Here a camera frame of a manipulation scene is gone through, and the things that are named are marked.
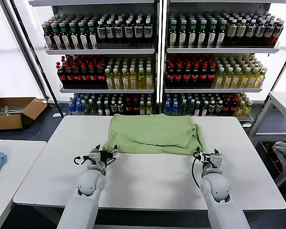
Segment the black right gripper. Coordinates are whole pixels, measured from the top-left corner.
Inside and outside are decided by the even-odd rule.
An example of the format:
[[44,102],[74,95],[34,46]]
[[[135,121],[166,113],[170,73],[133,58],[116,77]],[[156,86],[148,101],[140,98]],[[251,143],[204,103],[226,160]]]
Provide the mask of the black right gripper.
[[[216,148],[214,149],[214,155],[220,156],[220,153]],[[210,162],[210,156],[204,155],[203,151],[201,151],[200,148],[196,149],[195,158],[203,159],[203,167],[212,167],[212,163]]]

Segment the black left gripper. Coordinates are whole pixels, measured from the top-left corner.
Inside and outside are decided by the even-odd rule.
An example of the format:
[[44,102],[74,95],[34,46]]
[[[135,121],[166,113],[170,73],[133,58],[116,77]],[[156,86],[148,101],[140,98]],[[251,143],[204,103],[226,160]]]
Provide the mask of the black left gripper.
[[95,148],[92,149],[93,153],[100,153],[101,152],[101,161],[107,166],[115,161],[115,156],[118,154],[118,146],[115,145],[114,148],[110,151],[101,150],[101,145],[98,144]]

